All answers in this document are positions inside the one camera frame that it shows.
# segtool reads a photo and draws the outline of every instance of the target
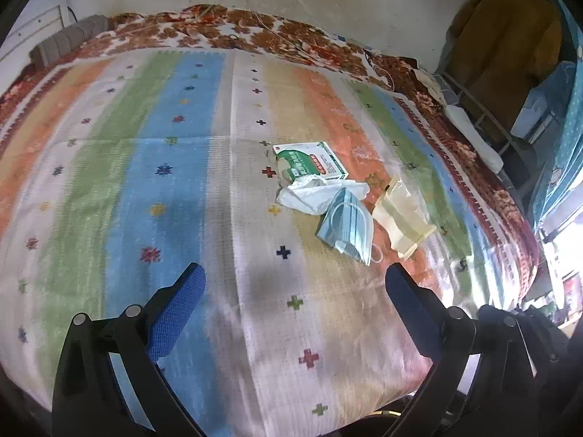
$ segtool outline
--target yellow star pattern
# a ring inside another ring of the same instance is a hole
[[[166,206],[164,204],[154,204],[150,207],[150,215],[154,217],[159,217],[166,212]]]
[[[270,214],[273,214],[275,217],[277,217],[277,216],[278,216],[278,214],[280,214],[280,213],[282,212],[282,209],[281,209],[281,207],[279,207],[278,205],[271,204],[271,205],[269,206],[269,208],[267,209],[267,211],[268,211]]]

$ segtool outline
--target blue stripe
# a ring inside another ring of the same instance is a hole
[[[403,134],[411,141],[415,146],[428,158],[431,159],[432,165],[435,172],[439,176],[439,181],[444,187],[445,195],[450,202],[452,209],[457,217],[463,220],[466,225],[467,232],[472,243],[472,250],[474,254],[474,262],[476,264],[484,264],[485,268],[494,268],[494,277],[496,278],[496,286],[498,297],[502,302],[504,297],[504,289],[502,287],[502,271],[500,269],[499,258],[497,253],[492,248],[492,245],[488,241],[480,222],[476,219],[473,212],[467,205],[467,201],[463,194],[460,192],[456,182],[454,181],[449,169],[445,165],[445,162],[440,156],[435,155],[434,149],[427,142],[425,137],[419,133],[415,126],[411,124],[409,117],[403,111],[403,109],[396,103],[395,99],[390,96],[385,91],[374,87],[375,95],[378,99],[387,107],[391,112],[391,115],[403,132]],[[488,255],[488,261],[484,260],[483,252]],[[491,296],[495,291],[483,291],[486,299]]]
[[[190,262],[203,263],[209,138],[223,64],[223,54],[183,55],[134,141],[106,243],[107,316],[119,315],[131,303],[146,303],[157,289],[174,283]],[[205,433],[223,437],[231,432],[205,334],[212,307],[205,294],[174,350],[158,365]],[[147,425],[127,385],[128,405]]]

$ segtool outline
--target red cross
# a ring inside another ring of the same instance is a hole
[[[266,166],[266,168],[261,172],[265,174],[269,179],[276,175],[276,172],[271,168],[271,166]]]
[[[319,359],[320,356],[317,353],[312,354],[312,351],[310,349],[306,349],[304,350],[304,356],[299,357],[297,360],[300,362],[301,365],[305,363],[308,369],[310,369],[314,367],[314,362],[316,362]]]

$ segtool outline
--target white tissue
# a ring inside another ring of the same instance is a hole
[[[317,174],[312,174],[297,178],[293,184],[282,188],[276,202],[305,214],[322,215],[326,213],[328,206],[343,187],[352,192],[358,200],[363,200],[370,191],[366,182],[323,179]]]

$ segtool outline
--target green stripe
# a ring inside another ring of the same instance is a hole
[[[83,311],[92,319],[101,318],[104,245],[134,138],[180,57],[176,52],[154,54],[118,94],[112,109],[97,120],[95,137],[85,142],[73,165],[65,167],[74,169],[76,174],[41,263],[46,265],[42,316],[46,342],[37,352],[48,389],[53,387],[60,350],[73,315]]]
[[[448,233],[447,235],[443,235],[443,238],[448,251],[450,252],[451,258],[454,260],[460,260],[471,256],[472,247],[466,225],[463,220],[454,213],[433,164],[400,130],[387,107],[385,107],[383,102],[377,98],[370,87],[352,81],[349,82],[349,86],[375,121],[387,142],[394,141],[396,143],[397,146],[393,144],[391,147],[396,151],[401,163],[404,165],[414,163],[417,166],[416,169],[411,169],[407,172],[409,176],[415,178],[419,184],[431,221],[437,225],[438,228],[440,225],[447,226]],[[476,271],[476,276],[486,280],[484,264],[474,263],[473,267],[479,269],[479,271]],[[455,301],[456,303],[462,303],[464,302],[464,299],[471,297],[472,279],[469,274],[469,269],[466,269],[463,272],[455,272],[455,275],[459,284],[459,297],[456,297]],[[487,292],[488,286],[486,285],[485,288],[483,287],[482,289]]]

